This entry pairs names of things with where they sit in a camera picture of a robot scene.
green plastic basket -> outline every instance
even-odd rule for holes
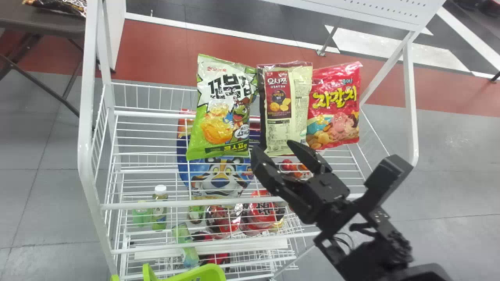
[[[156,278],[149,263],[145,263],[142,265],[142,274],[144,275],[144,281],[226,281],[224,271],[214,263],[196,267],[167,279]]]

nutrition label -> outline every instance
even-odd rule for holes
[[[268,120],[267,121],[267,147],[271,151],[278,151],[287,148],[283,140],[290,139],[290,119]]]
[[[311,91],[311,85],[303,83],[299,80],[294,80],[295,86],[295,112],[298,116],[303,116],[308,114],[309,110],[309,92]],[[296,118],[295,127],[296,128],[306,128],[307,118]]]

white wire shelf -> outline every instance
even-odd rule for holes
[[[113,110],[105,108],[102,100],[99,105],[92,141],[92,151],[95,155],[92,167],[97,174],[103,154],[109,154],[105,196],[100,200],[100,208],[107,235],[112,238],[111,254],[121,279],[140,280],[144,263],[149,263],[160,278],[188,270],[182,262],[184,247],[195,247],[202,257],[228,254],[228,262],[221,264],[228,280],[271,278],[287,261],[297,258],[298,249],[311,246],[307,245],[306,238],[316,236],[318,229],[313,225],[302,224],[284,204],[278,206],[279,202],[283,202],[280,197],[269,197],[269,194],[264,196],[265,188],[253,176],[247,178],[247,185],[237,198],[196,200],[193,196],[191,187],[202,180],[193,177],[189,168],[187,171],[180,170],[179,161],[185,156],[187,148],[187,141],[180,139],[190,129],[189,122],[186,121],[195,117],[194,112],[180,109],[191,109],[196,105],[195,89],[126,83],[112,83],[111,86],[115,107]],[[253,104],[251,111],[255,114],[258,113],[257,104],[258,101]],[[109,137],[110,151],[103,149],[106,134],[102,132],[105,132],[106,126],[109,125],[108,120],[114,122]],[[258,123],[258,116],[251,117],[250,122]],[[258,127],[252,126],[254,135],[260,133]],[[320,151],[333,167],[333,172],[349,187],[352,199],[365,192],[365,176],[388,154],[363,111],[360,113],[359,127],[359,143]],[[283,166],[281,162],[285,159],[292,163],[292,169],[288,167],[287,172],[299,172],[297,165],[300,162],[294,155],[273,157],[278,166]],[[204,165],[190,161],[183,163],[189,167]],[[249,166],[250,162],[233,165],[244,168],[245,165]],[[229,171],[227,176],[234,177],[239,174],[241,169],[237,171],[235,168]],[[157,185],[166,186],[166,200],[157,201],[153,198]],[[177,239],[172,236],[172,227],[181,223],[186,223],[191,235],[209,230],[206,218],[201,219],[198,224],[188,219],[190,206],[204,206],[205,210],[212,205],[240,206],[268,202],[275,203],[275,210],[283,215],[280,227],[271,231],[263,230],[255,236],[244,234],[241,228],[245,225],[258,226],[263,222],[258,222],[256,216],[242,212],[236,216],[240,220],[237,227],[229,222],[217,224],[229,229],[227,235],[223,235],[227,237],[222,239],[177,244]],[[137,222],[139,217],[151,215],[134,215],[134,210],[151,208],[165,208],[164,229],[152,230],[153,222],[150,221]],[[286,269],[297,268],[292,265]]]

white floor stripe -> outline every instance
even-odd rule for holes
[[[500,70],[500,54],[493,50],[474,32],[461,23],[449,11],[441,7],[437,11],[437,15],[445,21],[453,30],[455,30],[465,41],[467,41],[476,51],[481,54],[490,64]]]
[[[493,74],[488,74],[488,73],[482,73],[482,72],[477,72],[477,71],[471,71],[472,74],[474,74],[477,77],[483,77],[483,78],[488,78],[491,79],[493,78]]]
[[[328,32],[333,27],[325,25]],[[400,40],[339,28],[333,40],[341,51],[389,58]],[[412,43],[413,61],[417,64],[469,72],[469,69],[448,49]]]
[[[188,22],[184,22],[184,21],[164,19],[164,18],[147,16],[147,15],[130,13],[130,12],[127,12],[125,14],[125,18],[129,19],[129,20],[154,23],[154,24],[159,24],[159,25],[164,25],[164,26],[171,26],[171,27],[177,27],[177,28],[183,28],[183,29],[190,29],[190,30],[203,31],[203,32],[209,32],[209,33],[215,33],[215,34],[221,34],[221,35],[228,35],[228,36],[246,38],[246,39],[251,39],[251,40],[276,43],[276,44],[281,44],[281,45],[302,47],[302,48],[313,49],[313,50],[321,49],[321,47],[322,47],[321,45],[311,44],[311,43],[307,43],[307,42],[300,42],[300,41],[295,41],[295,40],[288,40],[288,39],[258,35],[258,34],[253,34],[253,33],[247,33],[247,32],[235,31],[235,30],[230,30],[230,29],[212,27],[212,26],[208,26],[208,25],[188,23]],[[330,53],[339,53],[339,49],[334,48],[334,47],[327,47],[326,51],[330,52]]]

gray tile floor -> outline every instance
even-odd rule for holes
[[[34,74],[58,91],[69,79]],[[0,281],[106,280],[76,170],[78,120],[15,72],[0,89]],[[75,105],[79,91],[78,79]],[[389,152],[406,156],[405,110],[364,110]],[[419,110],[418,122],[420,161],[385,209],[411,241],[415,264],[439,263],[455,281],[498,280],[500,118]],[[342,280],[319,251],[298,265],[278,280],[311,272]]]

